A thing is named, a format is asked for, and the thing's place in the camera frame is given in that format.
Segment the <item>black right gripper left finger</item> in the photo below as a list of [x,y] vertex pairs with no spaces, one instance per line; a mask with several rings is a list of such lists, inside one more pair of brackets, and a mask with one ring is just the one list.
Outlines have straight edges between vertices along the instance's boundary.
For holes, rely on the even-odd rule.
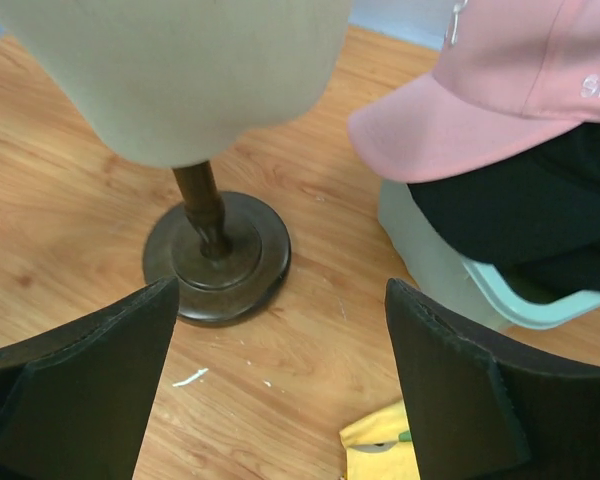
[[0,479],[130,479],[173,335],[175,278],[0,348]]

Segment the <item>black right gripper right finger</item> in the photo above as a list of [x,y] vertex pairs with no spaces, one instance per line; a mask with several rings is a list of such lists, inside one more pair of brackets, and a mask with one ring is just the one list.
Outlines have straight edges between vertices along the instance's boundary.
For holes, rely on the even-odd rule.
[[600,479],[600,366],[513,340],[400,279],[385,312],[422,478]]

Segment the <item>pink sport baseball cap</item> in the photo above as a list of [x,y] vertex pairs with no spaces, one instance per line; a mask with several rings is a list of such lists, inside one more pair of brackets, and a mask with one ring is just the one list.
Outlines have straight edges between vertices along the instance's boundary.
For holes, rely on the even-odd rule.
[[600,123],[600,1],[458,1],[431,71],[355,111],[379,176],[444,179]]

